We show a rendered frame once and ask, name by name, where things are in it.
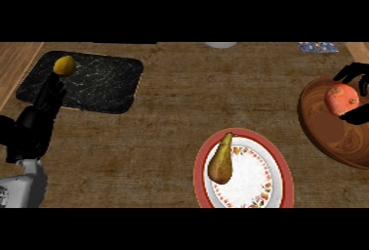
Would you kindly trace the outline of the yellow lemon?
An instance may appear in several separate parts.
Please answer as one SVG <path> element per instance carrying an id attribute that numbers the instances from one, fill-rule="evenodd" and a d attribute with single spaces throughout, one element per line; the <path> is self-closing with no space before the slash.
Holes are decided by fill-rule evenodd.
<path id="1" fill-rule="evenodd" d="M 76 70 L 76 63 L 70 56 L 57 59 L 53 65 L 53 72 L 62 77 L 69 77 Z"/>

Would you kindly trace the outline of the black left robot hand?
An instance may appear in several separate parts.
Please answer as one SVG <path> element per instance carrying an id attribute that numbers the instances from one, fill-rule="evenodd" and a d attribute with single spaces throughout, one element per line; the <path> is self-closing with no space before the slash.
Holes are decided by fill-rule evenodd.
<path id="1" fill-rule="evenodd" d="M 0 145 L 7 149 L 7 163 L 38 159 L 45 154 L 65 95 L 59 75 L 50 73 L 34 103 L 23 109 L 17 119 L 0 115 Z"/>

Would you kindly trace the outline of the black marble cutting board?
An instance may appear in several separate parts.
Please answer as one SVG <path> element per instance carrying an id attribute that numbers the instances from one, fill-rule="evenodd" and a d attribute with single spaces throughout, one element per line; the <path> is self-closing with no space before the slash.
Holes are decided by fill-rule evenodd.
<path id="1" fill-rule="evenodd" d="M 16 98 L 32 103 L 54 62 L 70 56 L 76 71 L 62 78 L 66 96 L 62 106 L 110 114 L 124 113 L 132 104 L 144 71 L 143 63 L 130 58 L 106 55 L 48 51 L 38 59 L 16 91 Z"/>

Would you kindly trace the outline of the white round object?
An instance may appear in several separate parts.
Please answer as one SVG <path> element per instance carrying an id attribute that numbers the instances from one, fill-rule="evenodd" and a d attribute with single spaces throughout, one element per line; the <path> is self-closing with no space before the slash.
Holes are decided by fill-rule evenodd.
<path id="1" fill-rule="evenodd" d="M 217 49 L 227 49 L 236 45 L 237 42 L 205 42 L 208 46 Z"/>

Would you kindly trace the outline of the orange round fruit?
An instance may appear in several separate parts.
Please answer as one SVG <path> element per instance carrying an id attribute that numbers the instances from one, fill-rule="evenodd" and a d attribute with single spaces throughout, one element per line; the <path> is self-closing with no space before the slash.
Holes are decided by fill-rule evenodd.
<path id="1" fill-rule="evenodd" d="M 342 116 L 358 107 L 358 95 L 347 84 L 333 84 L 324 94 L 324 104 L 335 116 Z"/>

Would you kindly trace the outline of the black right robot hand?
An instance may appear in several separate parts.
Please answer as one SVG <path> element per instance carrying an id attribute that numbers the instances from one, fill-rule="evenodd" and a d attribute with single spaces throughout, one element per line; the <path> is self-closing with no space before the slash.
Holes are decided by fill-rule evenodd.
<path id="1" fill-rule="evenodd" d="M 347 84 L 355 76 L 361 76 L 358 80 L 358 93 L 361 97 L 369 96 L 369 63 L 352 62 L 338 72 L 333 77 L 335 81 L 341 81 Z M 369 123 L 369 104 L 363 104 L 360 107 L 348 111 L 341 117 L 347 123 L 352 125 L 361 125 Z"/>

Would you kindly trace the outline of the green-brown squash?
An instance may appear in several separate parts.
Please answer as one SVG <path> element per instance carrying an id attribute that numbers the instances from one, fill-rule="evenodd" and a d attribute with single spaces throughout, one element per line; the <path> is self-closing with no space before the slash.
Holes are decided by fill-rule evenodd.
<path id="1" fill-rule="evenodd" d="M 215 155 L 208 165 L 209 179 L 220 185 L 224 185 L 231 177 L 231 159 L 230 144 L 233 134 L 227 132 L 220 140 Z"/>

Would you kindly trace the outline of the blue patterned object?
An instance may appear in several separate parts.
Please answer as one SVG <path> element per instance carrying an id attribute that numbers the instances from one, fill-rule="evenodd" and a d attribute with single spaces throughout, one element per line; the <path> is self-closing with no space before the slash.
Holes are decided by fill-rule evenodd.
<path id="1" fill-rule="evenodd" d="M 299 42 L 298 48 L 301 52 L 311 52 L 311 53 L 338 52 L 338 46 L 333 42 Z"/>

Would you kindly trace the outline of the brown wooden bowl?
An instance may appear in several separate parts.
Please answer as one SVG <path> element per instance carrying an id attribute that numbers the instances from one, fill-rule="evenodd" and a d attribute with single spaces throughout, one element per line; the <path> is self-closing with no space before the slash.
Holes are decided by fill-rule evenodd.
<path id="1" fill-rule="evenodd" d="M 298 120 L 305 136 L 336 162 L 369 170 L 369 122 L 348 124 L 335 117 L 324 104 L 324 94 L 335 81 L 314 79 L 304 87 L 298 100 Z"/>

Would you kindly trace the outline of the red-rimmed white plate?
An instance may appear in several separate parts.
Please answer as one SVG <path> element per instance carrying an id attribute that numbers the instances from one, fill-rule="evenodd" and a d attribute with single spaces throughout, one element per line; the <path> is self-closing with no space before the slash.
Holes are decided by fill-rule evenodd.
<path id="1" fill-rule="evenodd" d="M 208 176 L 223 136 L 231 133 L 231 177 L 224 185 Z M 215 132 L 197 152 L 193 189 L 202 208 L 290 208 L 293 183 L 283 156 L 267 138 L 243 128 Z"/>

